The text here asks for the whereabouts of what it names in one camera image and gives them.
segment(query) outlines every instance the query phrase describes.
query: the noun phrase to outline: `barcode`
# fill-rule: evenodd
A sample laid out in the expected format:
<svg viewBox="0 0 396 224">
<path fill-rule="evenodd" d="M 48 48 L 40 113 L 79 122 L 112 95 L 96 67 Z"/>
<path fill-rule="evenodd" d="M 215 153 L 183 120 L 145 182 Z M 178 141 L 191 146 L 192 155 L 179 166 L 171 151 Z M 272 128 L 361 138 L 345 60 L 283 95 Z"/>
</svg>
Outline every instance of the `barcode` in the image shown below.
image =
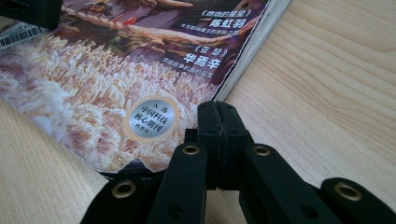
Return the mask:
<svg viewBox="0 0 396 224">
<path fill-rule="evenodd" d="M 46 29 L 42 30 L 40 27 L 35 27 L 30 30 L 17 33 L 15 35 L 9 35 L 8 37 L 0 39 L 0 48 L 14 44 L 14 43 L 21 42 L 24 39 L 42 34 L 45 31 L 46 31 Z"/>
</svg>

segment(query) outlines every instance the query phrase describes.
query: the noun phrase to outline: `book cover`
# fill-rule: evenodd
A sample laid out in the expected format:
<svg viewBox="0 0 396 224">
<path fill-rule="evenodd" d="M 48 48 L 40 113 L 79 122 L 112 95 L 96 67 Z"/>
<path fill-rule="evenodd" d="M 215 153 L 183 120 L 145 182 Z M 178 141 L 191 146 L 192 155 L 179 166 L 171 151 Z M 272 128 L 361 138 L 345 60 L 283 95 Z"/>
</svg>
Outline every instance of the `book cover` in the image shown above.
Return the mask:
<svg viewBox="0 0 396 224">
<path fill-rule="evenodd" d="M 161 171 L 268 6 L 64 0 L 49 33 L 0 27 L 0 96 L 99 172 Z"/>
</svg>

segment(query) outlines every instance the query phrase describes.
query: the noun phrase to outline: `illustration on cover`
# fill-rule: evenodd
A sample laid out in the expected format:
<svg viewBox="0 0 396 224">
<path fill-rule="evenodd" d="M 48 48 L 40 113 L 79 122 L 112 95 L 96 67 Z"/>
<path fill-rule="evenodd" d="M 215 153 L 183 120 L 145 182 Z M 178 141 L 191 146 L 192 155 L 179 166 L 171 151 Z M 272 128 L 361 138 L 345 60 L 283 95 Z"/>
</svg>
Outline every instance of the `illustration on cover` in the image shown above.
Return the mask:
<svg viewBox="0 0 396 224">
<path fill-rule="evenodd" d="M 0 96 L 98 171 L 161 171 L 266 5 L 65 0 L 56 30 L 0 50 Z"/>
</svg>

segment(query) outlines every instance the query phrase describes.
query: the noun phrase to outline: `magazine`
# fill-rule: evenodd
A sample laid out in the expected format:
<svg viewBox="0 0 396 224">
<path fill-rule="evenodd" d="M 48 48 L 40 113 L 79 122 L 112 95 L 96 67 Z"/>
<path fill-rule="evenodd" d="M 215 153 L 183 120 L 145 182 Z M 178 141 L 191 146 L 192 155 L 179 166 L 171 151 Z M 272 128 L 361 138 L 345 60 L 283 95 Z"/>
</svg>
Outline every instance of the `magazine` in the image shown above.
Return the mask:
<svg viewBox="0 0 396 224">
<path fill-rule="evenodd" d="M 0 18 L 0 96 L 98 172 L 159 172 L 288 4 L 64 0 L 53 31 Z"/>
</svg>

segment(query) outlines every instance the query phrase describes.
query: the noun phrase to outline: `wooden table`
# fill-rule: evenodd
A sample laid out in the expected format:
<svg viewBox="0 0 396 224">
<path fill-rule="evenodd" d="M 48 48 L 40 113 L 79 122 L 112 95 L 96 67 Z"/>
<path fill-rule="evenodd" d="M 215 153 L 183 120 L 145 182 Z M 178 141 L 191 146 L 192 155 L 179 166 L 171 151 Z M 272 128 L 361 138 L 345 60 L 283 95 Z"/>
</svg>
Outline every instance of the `wooden table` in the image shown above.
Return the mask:
<svg viewBox="0 0 396 224">
<path fill-rule="evenodd" d="M 293 0 L 226 102 L 305 181 L 396 210 L 394 0 Z M 0 223 L 79 223 L 106 180 L 3 100 L 0 138 Z M 208 192 L 206 223 L 244 222 L 236 192 Z"/>
</svg>

